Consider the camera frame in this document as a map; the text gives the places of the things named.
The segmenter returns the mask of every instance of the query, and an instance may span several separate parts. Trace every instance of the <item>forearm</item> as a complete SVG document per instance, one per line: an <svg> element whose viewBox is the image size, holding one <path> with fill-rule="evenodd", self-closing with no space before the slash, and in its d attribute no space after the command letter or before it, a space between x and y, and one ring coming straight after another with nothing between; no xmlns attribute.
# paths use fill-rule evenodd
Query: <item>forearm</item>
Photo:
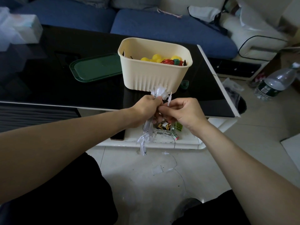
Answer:
<svg viewBox="0 0 300 225"><path fill-rule="evenodd" d="M299 224L300 191L212 125L197 130L252 224Z"/></svg>
<svg viewBox="0 0 300 225"><path fill-rule="evenodd" d="M123 109L1 133L0 203L48 181L79 155L125 129L133 115Z"/></svg>

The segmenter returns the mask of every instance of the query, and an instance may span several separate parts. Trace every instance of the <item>smartphone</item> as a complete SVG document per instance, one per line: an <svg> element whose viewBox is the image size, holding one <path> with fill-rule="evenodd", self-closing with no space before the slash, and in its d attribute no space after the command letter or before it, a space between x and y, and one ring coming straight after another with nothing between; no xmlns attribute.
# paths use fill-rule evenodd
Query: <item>smartphone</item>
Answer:
<svg viewBox="0 0 300 225"><path fill-rule="evenodd" d="M111 140L124 140L125 137L125 130L118 132L116 135L113 135L110 139Z"/></svg>

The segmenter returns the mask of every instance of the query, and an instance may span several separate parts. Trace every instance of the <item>yellow plastic ball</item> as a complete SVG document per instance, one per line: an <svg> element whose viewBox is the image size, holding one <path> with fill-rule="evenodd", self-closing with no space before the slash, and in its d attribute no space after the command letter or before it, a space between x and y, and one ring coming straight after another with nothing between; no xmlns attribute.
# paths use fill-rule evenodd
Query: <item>yellow plastic ball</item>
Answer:
<svg viewBox="0 0 300 225"><path fill-rule="evenodd" d="M152 57L153 60L161 59L161 56L159 54L155 54Z"/></svg>
<svg viewBox="0 0 300 225"><path fill-rule="evenodd" d="M146 57L143 57L142 59L141 59L141 61L150 61L148 58L146 58Z"/></svg>
<svg viewBox="0 0 300 225"><path fill-rule="evenodd" d="M179 59L179 61L182 61L182 58L179 56L176 56L176 55L171 57L171 60L174 60L174 59Z"/></svg>

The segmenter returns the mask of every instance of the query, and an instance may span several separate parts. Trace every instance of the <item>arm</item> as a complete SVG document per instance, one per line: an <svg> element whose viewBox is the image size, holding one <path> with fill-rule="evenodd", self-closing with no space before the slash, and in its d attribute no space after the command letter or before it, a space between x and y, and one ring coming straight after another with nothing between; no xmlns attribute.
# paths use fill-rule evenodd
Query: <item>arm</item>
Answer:
<svg viewBox="0 0 300 225"><path fill-rule="evenodd" d="M1 133L0 204L45 183L103 140L143 124L161 103L147 95L129 109Z"/></svg>
<svg viewBox="0 0 300 225"><path fill-rule="evenodd" d="M220 167L252 224L300 224L300 189L254 159L205 118L193 98L159 111L199 137Z"/></svg>

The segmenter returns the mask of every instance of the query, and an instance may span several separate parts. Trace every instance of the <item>tile floor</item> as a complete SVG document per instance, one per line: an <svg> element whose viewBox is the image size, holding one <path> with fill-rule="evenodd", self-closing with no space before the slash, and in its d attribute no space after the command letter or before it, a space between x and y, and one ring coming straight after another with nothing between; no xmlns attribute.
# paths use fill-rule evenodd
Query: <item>tile floor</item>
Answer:
<svg viewBox="0 0 300 225"><path fill-rule="evenodd" d="M225 134L300 187L300 173L279 142L300 133L300 95L289 88L273 101L262 102L244 81L236 82L245 88L242 97L247 111ZM125 147L88 150L112 187L119 212L116 224L170 224L184 198L208 201L230 189L206 149L148 149L146 156L138 151Z"/></svg>

